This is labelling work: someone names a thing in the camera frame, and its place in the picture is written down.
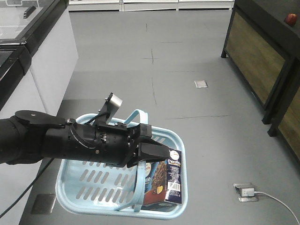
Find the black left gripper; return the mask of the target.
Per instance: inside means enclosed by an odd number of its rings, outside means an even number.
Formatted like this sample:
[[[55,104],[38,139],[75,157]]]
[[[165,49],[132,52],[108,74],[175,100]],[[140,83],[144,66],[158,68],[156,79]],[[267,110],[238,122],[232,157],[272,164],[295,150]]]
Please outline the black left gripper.
[[[121,122],[114,126],[101,122],[93,126],[98,151],[93,153],[94,162],[130,168],[142,161],[160,162],[169,158],[169,147],[151,139],[149,124],[127,127]]]

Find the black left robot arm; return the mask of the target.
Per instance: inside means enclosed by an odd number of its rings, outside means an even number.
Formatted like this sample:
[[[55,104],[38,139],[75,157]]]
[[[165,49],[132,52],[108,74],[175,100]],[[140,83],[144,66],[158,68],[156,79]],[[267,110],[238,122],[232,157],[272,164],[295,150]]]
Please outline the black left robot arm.
[[[16,165],[58,158],[130,168],[169,157],[169,148],[152,139],[151,125],[109,125],[108,117],[109,112],[99,112],[79,124],[43,112],[17,111],[0,121],[0,161]]]

